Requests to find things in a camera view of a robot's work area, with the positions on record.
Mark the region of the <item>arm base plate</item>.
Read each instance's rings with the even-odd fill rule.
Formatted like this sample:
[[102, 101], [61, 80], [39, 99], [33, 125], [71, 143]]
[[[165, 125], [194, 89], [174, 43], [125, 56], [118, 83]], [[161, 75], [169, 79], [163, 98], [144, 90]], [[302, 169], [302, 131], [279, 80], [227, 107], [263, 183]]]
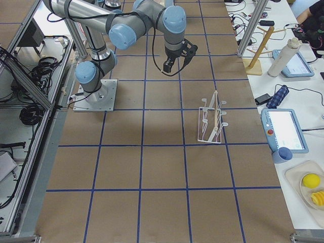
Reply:
[[117, 79], [102, 79], [101, 89], [85, 98], [88, 93], [77, 96], [73, 103], [75, 112], [114, 111]]

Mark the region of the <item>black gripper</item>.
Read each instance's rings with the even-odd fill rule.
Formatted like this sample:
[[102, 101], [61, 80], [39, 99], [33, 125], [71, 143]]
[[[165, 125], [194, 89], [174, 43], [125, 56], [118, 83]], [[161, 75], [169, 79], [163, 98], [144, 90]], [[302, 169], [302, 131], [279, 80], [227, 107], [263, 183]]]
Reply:
[[165, 42], [165, 53], [167, 60], [163, 64], [163, 72], [171, 73], [176, 58], [184, 57], [183, 66], [187, 66], [196, 55], [198, 46], [184, 39], [178, 44]]

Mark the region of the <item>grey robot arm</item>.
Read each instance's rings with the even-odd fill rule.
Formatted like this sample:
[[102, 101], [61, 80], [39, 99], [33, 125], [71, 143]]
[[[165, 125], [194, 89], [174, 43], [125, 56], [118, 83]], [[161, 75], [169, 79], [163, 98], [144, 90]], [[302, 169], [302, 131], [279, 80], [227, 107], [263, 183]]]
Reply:
[[186, 13], [181, 6], [164, 7], [155, 1], [135, 1], [131, 12], [116, 13], [88, 1], [45, 1], [46, 7], [56, 16], [81, 24], [91, 48], [91, 61], [79, 64], [75, 75], [84, 99], [103, 101], [108, 93], [101, 79], [116, 66], [116, 57], [102, 37], [107, 33], [112, 44], [126, 50], [152, 28], [164, 34], [167, 60], [160, 70], [173, 76], [172, 66], [183, 57], [183, 66], [195, 56], [197, 46], [185, 39]]

